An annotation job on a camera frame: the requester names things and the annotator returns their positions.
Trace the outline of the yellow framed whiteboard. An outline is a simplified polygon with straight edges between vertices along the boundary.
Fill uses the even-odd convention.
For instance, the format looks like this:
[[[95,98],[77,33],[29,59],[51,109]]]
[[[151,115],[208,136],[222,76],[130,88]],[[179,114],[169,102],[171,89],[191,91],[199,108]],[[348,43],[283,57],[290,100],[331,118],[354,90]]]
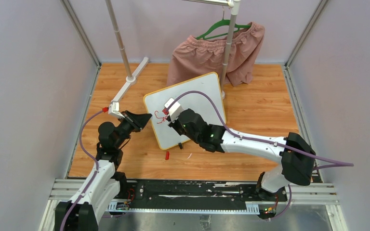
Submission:
[[[222,91],[216,72],[210,72],[148,93],[144,96],[143,101],[147,112],[153,115],[150,122],[160,149],[167,150],[178,145],[178,143],[189,141],[187,136],[178,135],[174,129],[168,126],[167,116],[163,113],[163,109],[169,99],[176,99],[179,95],[191,90],[201,91],[208,95],[217,107],[221,118],[226,122]],[[208,124],[222,124],[209,100],[201,94],[188,94],[179,99],[178,103],[183,109],[190,108],[200,114]]]

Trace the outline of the red marker cap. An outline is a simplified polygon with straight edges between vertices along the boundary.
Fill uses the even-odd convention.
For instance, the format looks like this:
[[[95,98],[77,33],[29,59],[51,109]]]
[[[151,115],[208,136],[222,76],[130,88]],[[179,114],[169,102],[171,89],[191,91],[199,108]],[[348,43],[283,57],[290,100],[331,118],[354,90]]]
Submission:
[[[169,151],[167,151],[167,152],[166,152],[166,155],[165,155],[165,160],[169,160],[169,158],[170,158],[170,152],[169,152]]]

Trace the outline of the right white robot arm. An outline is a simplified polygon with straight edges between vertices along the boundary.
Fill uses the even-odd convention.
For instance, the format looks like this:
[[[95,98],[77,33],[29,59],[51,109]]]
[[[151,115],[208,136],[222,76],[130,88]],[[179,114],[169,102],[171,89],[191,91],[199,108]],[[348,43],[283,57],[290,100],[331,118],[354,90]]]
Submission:
[[[168,126],[185,135],[208,152],[243,153],[271,160],[278,165],[260,175],[257,197],[268,201],[290,183],[308,186],[314,167],[315,153],[297,133],[287,137],[263,137],[242,133],[223,125],[208,124],[192,109],[178,116],[168,116]]]

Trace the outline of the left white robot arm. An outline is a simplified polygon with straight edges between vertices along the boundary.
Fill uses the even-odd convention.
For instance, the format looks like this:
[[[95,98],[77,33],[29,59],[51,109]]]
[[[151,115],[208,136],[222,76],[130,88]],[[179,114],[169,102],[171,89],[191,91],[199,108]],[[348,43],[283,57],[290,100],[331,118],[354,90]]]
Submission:
[[[56,206],[54,230],[97,231],[114,198],[134,196],[128,189],[125,174],[117,169],[123,157],[122,148],[131,139],[131,134],[142,131],[151,117],[149,113],[123,111],[117,126],[104,122],[98,127],[97,154],[86,153],[94,161],[93,168],[77,192]]]

